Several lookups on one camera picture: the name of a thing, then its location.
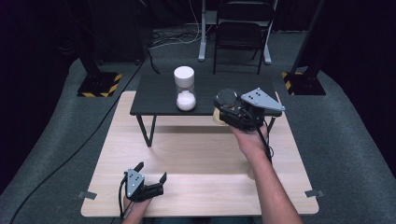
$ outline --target forearm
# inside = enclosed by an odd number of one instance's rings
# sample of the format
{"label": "forearm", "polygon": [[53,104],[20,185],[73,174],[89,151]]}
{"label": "forearm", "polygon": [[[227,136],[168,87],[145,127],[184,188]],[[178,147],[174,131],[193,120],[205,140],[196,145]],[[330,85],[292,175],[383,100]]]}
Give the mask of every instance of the forearm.
{"label": "forearm", "polygon": [[262,222],[265,224],[302,223],[271,162],[265,158],[265,154],[260,153],[250,157],[249,162],[255,175],[262,209]]}
{"label": "forearm", "polygon": [[131,203],[124,197],[124,213],[126,218],[122,221],[122,224],[138,224],[141,222],[143,216],[146,213],[147,208],[152,199],[147,199],[142,203]]}

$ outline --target black backdrop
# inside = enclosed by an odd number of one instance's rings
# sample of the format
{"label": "black backdrop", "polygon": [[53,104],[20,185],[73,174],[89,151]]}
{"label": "black backdrop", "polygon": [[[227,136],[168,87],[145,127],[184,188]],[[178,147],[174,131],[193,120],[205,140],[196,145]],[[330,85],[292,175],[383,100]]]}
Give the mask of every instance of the black backdrop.
{"label": "black backdrop", "polygon": [[55,2],[0,2],[0,192],[44,131],[75,59],[58,48],[66,32]]}
{"label": "black backdrop", "polygon": [[[208,0],[206,9],[216,10],[221,2],[227,0]],[[194,17],[201,22],[202,0],[147,0],[156,28],[192,22]],[[306,31],[317,9],[319,0],[278,0],[273,31]]]}
{"label": "black backdrop", "polygon": [[300,66],[318,66],[343,88],[396,175],[394,6],[391,0],[324,1]]}

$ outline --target human hand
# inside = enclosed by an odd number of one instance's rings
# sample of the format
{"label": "human hand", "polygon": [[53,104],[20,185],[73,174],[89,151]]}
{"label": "human hand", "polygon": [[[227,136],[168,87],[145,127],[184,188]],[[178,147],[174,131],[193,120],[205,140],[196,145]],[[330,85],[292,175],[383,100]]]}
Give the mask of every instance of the human hand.
{"label": "human hand", "polygon": [[[265,155],[265,146],[258,132],[244,132],[233,126],[229,127],[238,141],[239,148],[250,163],[261,157],[267,159]],[[260,130],[262,131],[262,135],[267,138],[267,127],[262,125]]]}
{"label": "human hand", "polygon": [[147,199],[141,203],[131,202],[127,197],[123,197],[123,208],[124,213],[128,213],[128,210],[131,209],[127,217],[123,220],[123,224],[137,224],[140,223],[140,220],[143,219],[149,204],[151,203],[151,199]]}

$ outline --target white cylindrical object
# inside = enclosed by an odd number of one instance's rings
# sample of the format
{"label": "white cylindrical object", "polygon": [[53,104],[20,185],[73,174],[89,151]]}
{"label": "white cylindrical object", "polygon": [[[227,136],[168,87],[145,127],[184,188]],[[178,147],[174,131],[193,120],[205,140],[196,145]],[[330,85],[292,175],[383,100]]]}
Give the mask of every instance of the white cylindrical object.
{"label": "white cylindrical object", "polygon": [[177,107],[181,110],[195,108],[194,70],[188,66],[180,66],[175,72],[177,90]]}

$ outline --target wooden tabletop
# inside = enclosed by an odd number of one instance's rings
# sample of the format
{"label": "wooden tabletop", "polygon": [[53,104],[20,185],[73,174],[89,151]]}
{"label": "wooden tabletop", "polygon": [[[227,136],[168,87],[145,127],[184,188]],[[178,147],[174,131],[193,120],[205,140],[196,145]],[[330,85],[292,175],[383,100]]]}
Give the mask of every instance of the wooden tabletop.
{"label": "wooden tabletop", "polygon": [[[147,217],[261,214],[254,177],[228,127],[217,125],[210,116],[159,116],[153,145],[147,147],[136,118],[130,115],[134,95],[126,91],[120,98],[88,189],[97,196],[84,200],[83,216],[119,216],[123,172],[141,161],[146,185],[158,183],[168,173],[164,195],[153,199]],[[150,116],[144,119],[150,124]],[[312,187],[284,114],[276,119],[270,145],[276,173],[298,213],[315,214],[318,203],[304,194]]]}

